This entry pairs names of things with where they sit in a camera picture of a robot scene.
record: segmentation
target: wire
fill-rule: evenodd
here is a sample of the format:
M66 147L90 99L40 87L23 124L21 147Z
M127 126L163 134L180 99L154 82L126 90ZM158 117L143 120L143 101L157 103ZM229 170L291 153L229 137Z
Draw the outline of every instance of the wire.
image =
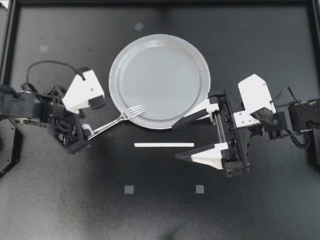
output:
M78 72L73 66L67 64L67 63L64 63L64 62L61 62L61 61L54 61L54 60L43 60L43 61L36 61L34 63L32 63L28 69L27 69L27 72L26 72L26 83L28 84L29 83L29 74L30 74L30 70L37 66L37 65L40 65L40 64L58 64L58 65L62 65L62 66L66 66L70 69L72 69L77 75L79 75L83 81L85 81L85 77L80 73Z
M33 84L30 83L30 80L29 80L29 75L30 75L30 71L33 67L37 66L37 65L40 65L40 64L47 64L47 63L50 63L50 64L57 64L57 65L62 65L62 66L66 66L70 69L72 69L75 74L79 75L82 80L86 80L85 77L83 76L83 74L81 74L80 72L78 72L73 66L67 64L67 63L64 63L64 62L60 62L60 61L55 61L55 60L43 60L43 61L36 61L34 63L32 63L28 69L27 69L27 72L26 72L26 80L25 80L25 83L23 83L21 85L21 88L22 90L26 91L30 91L31 93L33 93L34 95L37 96L37 98L40 100L40 101L43 101L43 98L53 98L53 96L50 96L50 95L44 95L44 94L40 94L37 89L35 88L35 86Z
M289 134L292 142L293 142L294 145L296 145L299 149L307 149L307 148L310 147L311 142L310 142L309 134L307 134L307 133L303 134L303 135L305 136L305 143L301 143L301 142L299 142L298 139L295 137L295 134L292 133L289 129L284 128L283 130L285 130L285 131Z
M298 99L295 97L294 93L292 92L292 90L291 90L291 88L290 88L289 86L285 86L285 87L275 96L275 98L273 98L273 99L270 101L270 103L273 103L273 102L275 102L278 98L280 98L281 95L284 94L284 92L285 92L286 90L288 90L288 91L290 92L291 96L293 97L293 99L295 100L296 103L300 104L303 108L310 110L310 108L309 108L308 106L304 105L300 100L298 100ZM277 107L285 107L285 106L286 106L286 105L282 104L282 105L279 105L279 106L277 106Z

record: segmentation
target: white stick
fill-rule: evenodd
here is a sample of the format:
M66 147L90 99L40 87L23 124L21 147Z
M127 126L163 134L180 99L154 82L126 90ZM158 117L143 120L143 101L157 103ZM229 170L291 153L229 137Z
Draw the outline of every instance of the white stick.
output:
M193 148L193 142L139 142L134 143L136 148L159 148L159 147L187 147Z

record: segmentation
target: white plastic casing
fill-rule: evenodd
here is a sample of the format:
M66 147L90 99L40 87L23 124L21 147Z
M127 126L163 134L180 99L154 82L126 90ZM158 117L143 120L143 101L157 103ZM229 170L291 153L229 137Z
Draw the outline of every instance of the white plastic casing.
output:
M89 100L103 96L105 93L93 70L83 72L85 80L76 75L62 102L69 112L79 114L80 109L90 107Z
M276 113L267 83L258 75L253 74L238 83L245 111L250 115L262 108Z

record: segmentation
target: black metal frame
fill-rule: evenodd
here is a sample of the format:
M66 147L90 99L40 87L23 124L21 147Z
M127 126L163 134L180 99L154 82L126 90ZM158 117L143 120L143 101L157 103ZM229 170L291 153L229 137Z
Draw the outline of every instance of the black metal frame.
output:
M306 5L309 13L314 52L318 74L320 73L320 4L319 0L11 0L8 8L4 39L0 51L0 84L10 84L12 60L16 44L16 33L20 10L24 6L49 5L141 5L141 6L170 6L170 5L267 5L281 4Z

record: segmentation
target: white bracket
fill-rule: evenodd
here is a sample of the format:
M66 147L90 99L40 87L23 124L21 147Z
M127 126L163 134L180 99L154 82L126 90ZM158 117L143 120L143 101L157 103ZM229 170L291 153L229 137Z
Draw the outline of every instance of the white bracket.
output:
M233 118L237 128L251 127L260 124L259 120L252 117L246 111L234 112Z

